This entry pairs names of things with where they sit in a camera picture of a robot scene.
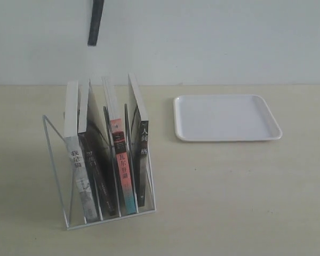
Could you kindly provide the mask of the white plastic tray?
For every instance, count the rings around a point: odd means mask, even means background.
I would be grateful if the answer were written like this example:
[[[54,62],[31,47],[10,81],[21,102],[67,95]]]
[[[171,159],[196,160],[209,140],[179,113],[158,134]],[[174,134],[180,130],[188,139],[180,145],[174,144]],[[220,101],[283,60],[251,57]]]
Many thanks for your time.
[[[173,111],[182,141],[271,141],[283,135],[264,98],[255,94],[181,95]]]

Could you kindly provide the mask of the clear acrylic book rack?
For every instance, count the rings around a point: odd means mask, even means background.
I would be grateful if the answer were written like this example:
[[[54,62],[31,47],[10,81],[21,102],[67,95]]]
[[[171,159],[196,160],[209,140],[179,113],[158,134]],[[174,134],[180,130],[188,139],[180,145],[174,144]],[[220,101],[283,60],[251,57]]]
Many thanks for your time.
[[[110,79],[104,77],[102,85],[106,104],[99,107],[91,83],[67,84],[59,135],[86,227],[156,211],[149,118],[140,86],[129,74],[129,102],[120,109]]]

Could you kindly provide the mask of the black book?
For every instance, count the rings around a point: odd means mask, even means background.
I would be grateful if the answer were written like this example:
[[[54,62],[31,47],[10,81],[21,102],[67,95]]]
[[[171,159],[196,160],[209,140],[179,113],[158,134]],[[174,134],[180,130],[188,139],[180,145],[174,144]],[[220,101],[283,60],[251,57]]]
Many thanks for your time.
[[[149,118],[135,74],[128,74],[131,150],[137,202],[145,205]]]

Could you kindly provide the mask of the dark brown book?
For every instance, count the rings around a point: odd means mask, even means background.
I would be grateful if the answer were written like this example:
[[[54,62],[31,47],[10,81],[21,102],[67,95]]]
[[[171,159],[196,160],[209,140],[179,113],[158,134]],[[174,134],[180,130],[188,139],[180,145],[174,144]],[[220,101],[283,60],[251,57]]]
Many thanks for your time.
[[[85,166],[94,185],[97,205],[100,207],[98,212],[114,216],[117,214],[117,206],[110,144],[90,81],[80,89],[78,136]]]

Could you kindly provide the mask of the blue book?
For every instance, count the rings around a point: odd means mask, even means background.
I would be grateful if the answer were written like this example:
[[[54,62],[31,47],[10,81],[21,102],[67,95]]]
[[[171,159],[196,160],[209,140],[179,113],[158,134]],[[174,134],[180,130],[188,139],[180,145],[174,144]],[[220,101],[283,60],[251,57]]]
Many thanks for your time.
[[[93,0],[89,36],[87,40],[88,46],[97,45],[104,2],[104,0]]]

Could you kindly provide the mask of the red teal book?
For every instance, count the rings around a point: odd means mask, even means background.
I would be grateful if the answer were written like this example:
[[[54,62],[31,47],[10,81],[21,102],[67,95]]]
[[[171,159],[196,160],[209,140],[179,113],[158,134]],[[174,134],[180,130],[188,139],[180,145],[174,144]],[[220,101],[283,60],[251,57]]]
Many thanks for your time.
[[[116,91],[109,76],[102,76],[102,84],[105,91],[107,114],[109,115],[109,130],[113,139],[115,150],[115,162],[117,165],[117,180],[119,197],[125,208],[125,214],[135,214],[135,196],[132,186],[129,157],[127,154],[125,132],[122,117],[118,106]]]

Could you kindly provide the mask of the grey white book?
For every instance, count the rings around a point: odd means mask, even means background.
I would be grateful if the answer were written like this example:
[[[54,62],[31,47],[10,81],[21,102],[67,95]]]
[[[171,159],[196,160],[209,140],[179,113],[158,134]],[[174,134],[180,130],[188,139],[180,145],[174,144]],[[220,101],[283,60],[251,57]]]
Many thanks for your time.
[[[78,88],[77,81],[67,83],[63,135],[84,218],[87,223],[91,223],[97,221],[98,214],[78,137]]]

